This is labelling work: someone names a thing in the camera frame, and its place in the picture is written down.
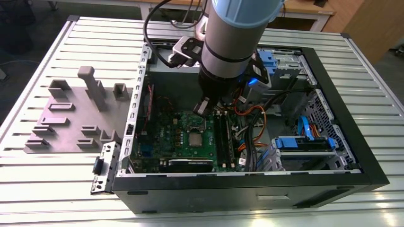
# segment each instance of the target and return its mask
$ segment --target blue light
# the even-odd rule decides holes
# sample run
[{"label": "blue light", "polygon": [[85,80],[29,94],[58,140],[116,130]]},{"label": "blue light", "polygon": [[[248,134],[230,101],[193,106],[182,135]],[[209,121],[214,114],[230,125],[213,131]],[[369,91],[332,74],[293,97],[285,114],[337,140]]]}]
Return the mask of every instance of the blue light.
[{"label": "blue light", "polygon": [[248,82],[248,86],[256,84],[258,80],[256,78],[252,78],[250,81]]}]

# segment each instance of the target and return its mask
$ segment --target green circuit board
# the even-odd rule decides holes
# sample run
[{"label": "green circuit board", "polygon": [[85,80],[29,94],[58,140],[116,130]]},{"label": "green circuit board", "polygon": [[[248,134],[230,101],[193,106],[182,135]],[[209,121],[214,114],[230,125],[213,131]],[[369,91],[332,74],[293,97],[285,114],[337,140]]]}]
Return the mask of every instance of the green circuit board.
[{"label": "green circuit board", "polygon": [[134,172],[158,173],[161,162],[174,158],[208,159],[214,172],[234,172],[236,168],[217,162],[214,115],[201,118],[188,111],[158,113],[148,125],[148,134],[138,136],[130,159]]}]

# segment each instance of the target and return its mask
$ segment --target open computer tower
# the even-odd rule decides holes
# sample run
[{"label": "open computer tower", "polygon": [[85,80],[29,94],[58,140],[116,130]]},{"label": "open computer tower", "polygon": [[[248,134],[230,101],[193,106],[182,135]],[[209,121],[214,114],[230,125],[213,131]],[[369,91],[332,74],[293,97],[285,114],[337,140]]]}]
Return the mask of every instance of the open computer tower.
[{"label": "open computer tower", "polygon": [[[168,59],[176,41],[153,43]],[[238,149],[244,120],[228,102],[205,119],[190,113],[198,66],[169,69],[145,45],[125,136],[102,146],[92,194],[116,194],[134,213],[270,210],[320,207],[389,183],[314,50],[258,51],[270,84],[245,85],[240,108],[285,89],[313,90],[266,111],[253,171]]]}]

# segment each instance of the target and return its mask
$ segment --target ram slot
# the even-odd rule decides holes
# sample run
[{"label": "ram slot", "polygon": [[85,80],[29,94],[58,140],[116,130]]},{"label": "ram slot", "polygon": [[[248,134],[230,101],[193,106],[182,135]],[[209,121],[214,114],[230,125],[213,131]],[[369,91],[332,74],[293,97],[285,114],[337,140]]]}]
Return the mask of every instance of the ram slot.
[{"label": "ram slot", "polygon": [[232,126],[229,121],[228,114],[225,115],[225,135],[226,135],[226,141],[228,141],[228,155],[229,155],[229,162],[232,168],[236,167],[234,165],[234,149],[233,149],[233,139],[232,139]]},{"label": "ram slot", "polygon": [[220,133],[221,133],[222,152],[224,152],[224,156],[225,156],[225,166],[230,167],[230,155],[229,155],[229,144],[228,144],[228,138],[226,138],[225,115],[220,116]]},{"label": "ram slot", "polygon": [[220,115],[213,117],[213,129],[214,129],[214,143],[216,143],[216,157],[217,165],[225,166],[225,154],[221,143],[221,132],[220,132]]}]

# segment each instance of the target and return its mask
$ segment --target aluminum table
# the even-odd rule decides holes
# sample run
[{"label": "aluminum table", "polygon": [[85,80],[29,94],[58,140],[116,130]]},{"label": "aluminum table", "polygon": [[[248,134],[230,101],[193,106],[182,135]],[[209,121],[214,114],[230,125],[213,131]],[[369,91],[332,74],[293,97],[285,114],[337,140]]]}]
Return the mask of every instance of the aluminum table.
[{"label": "aluminum table", "polygon": [[[404,226],[404,108],[349,38],[269,29],[261,43],[314,48],[390,184],[317,208],[134,215],[114,195],[90,196],[97,154],[25,154],[24,143],[49,97],[53,79],[85,86],[90,65],[104,87],[134,87],[142,21],[70,17],[0,127],[0,223],[136,226]],[[150,22],[149,35],[193,31]]]}]

